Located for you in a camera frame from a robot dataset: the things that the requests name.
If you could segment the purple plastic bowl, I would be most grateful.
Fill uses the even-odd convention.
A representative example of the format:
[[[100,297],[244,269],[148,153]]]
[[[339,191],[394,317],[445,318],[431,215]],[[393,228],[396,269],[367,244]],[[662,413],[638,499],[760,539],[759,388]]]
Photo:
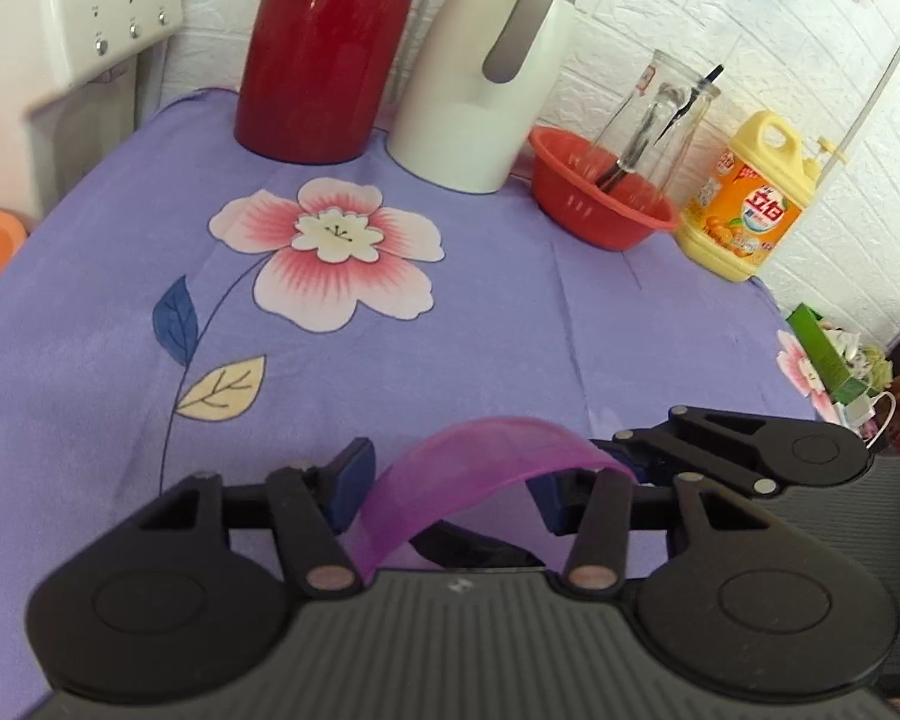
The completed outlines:
[[[494,416],[460,422],[391,463],[362,504],[347,550],[362,577],[442,518],[528,479],[567,470],[610,470],[629,483],[621,461],[555,422]]]

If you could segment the green box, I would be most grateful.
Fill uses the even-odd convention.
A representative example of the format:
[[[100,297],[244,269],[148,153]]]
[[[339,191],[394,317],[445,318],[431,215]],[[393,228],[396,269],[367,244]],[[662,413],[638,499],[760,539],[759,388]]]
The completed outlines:
[[[848,405],[855,398],[870,392],[868,383],[850,371],[841,353],[827,338],[821,327],[821,316],[816,310],[809,305],[798,304],[787,317],[787,323],[834,401]]]

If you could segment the purple floral tablecloth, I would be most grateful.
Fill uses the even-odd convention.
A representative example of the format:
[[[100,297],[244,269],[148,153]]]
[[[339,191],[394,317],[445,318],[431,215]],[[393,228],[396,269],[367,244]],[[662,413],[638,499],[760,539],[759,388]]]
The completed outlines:
[[[212,216],[258,190],[290,199],[312,169],[240,148],[234,112],[220,89],[165,107],[1,273],[0,718],[45,694],[23,632],[35,585],[183,476],[258,483],[357,436],[388,465],[483,416],[603,439],[674,405],[809,415],[763,288],[692,265],[665,234],[595,249],[525,185],[445,192],[381,146],[334,174],[437,226],[432,307],[359,305],[329,333],[261,310],[263,257],[218,241]]]

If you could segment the yellow detergent bottle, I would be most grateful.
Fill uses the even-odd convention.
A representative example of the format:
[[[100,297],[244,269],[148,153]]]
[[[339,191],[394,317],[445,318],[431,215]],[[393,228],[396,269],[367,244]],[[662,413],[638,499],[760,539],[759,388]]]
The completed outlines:
[[[842,161],[845,154],[827,138],[810,158],[784,117],[772,110],[752,114],[681,211],[674,231],[679,249],[732,283],[758,275],[813,202],[832,158]]]

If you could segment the red plastic basket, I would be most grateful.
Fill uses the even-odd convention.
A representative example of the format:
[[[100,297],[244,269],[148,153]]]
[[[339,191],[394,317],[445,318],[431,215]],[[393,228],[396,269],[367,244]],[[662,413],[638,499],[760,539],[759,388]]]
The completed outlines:
[[[678,211],[667,195],[635,174],[611,193],[580,176],[572,161],[590,144],[577,133],[535,127],[532,195],[539,210],[572,236],[598,249],[626,252],[657,232],[678,227]]]

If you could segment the clear glass pitcher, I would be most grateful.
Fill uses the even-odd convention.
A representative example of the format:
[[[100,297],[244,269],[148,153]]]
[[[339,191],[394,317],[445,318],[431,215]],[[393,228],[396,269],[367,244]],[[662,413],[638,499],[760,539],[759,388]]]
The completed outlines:
[[[649,211],[667,192],[694,132],[720,96],[724,66],[704,75],[656,50],[575,171],[610,199]]]

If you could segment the black stirring stick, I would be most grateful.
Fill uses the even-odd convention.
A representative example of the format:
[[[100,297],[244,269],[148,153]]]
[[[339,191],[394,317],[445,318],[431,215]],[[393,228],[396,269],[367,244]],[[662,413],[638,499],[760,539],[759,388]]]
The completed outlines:
[[[722,75],[724,70],[725,67],[722,64],[717,64],[706,76],[702,76],[694,88],[686,94],[679,93],[679,91],[674,93],[660,91],[649,112],[640,122],[631,143],[622,151],[614,166],[596,179],[595,184],[603,192],[610,193],[611,188],[622,181],[622,177],[632,174],[650,147],[661,142],[665,135],[691,112],[697,99],[712,89],[713,83],[717,82],[718,76]]]

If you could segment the white thermos jug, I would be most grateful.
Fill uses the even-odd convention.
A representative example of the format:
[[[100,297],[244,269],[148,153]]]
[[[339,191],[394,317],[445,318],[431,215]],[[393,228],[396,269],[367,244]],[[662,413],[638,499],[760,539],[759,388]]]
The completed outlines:
[[[455,192],[507,181],[553,91],[577,0],[445,0],[386,138],[409,174]]]

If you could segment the red thermos jug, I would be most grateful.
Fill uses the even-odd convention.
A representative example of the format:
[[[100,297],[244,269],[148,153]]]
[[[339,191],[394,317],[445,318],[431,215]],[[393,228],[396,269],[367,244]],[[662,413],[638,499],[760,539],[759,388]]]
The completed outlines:
[[[413,0],[261,0],[235,140],[270,160],[336,164],[367,146]]]

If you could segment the white water dispenser machine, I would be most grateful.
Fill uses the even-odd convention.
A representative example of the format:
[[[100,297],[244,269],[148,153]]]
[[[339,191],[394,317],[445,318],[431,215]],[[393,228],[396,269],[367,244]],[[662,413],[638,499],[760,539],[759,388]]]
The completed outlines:
[[[35,227],[128,138],[182,0],[0,0],[0,210]]]

